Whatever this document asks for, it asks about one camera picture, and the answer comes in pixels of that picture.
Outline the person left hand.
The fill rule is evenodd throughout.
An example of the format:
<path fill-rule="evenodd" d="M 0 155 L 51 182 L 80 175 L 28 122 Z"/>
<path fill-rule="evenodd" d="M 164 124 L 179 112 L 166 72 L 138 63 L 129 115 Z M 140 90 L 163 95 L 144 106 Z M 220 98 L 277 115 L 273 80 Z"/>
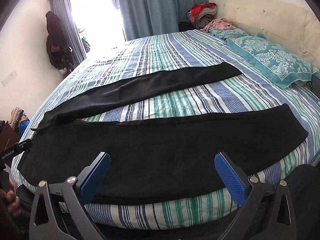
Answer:
<path fill-rule="evenodd" d="M 3 189 L 0 190 L 1 198 L 6 199 L 8 202 L 7 210 L 14 217 L 21 215 L 22 209 L 20 207 L 20 199 L 16 196 L 15 185 L 9 178 L 9 191 L 5 192 Z"/>

